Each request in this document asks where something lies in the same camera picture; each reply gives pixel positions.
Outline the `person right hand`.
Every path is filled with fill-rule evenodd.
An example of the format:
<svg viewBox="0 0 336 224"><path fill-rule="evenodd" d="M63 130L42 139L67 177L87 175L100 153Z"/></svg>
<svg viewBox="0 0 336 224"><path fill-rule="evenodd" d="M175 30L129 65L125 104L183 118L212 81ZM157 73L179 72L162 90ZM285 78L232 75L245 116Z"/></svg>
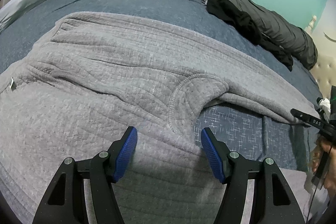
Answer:
<svg viewBox="0 0 336 224"><path fill-rule="evenodd" d="M332 200L335 197L335 146L319 137L312 157L311 169L319 176L318 186L323 186Z"/></svg>

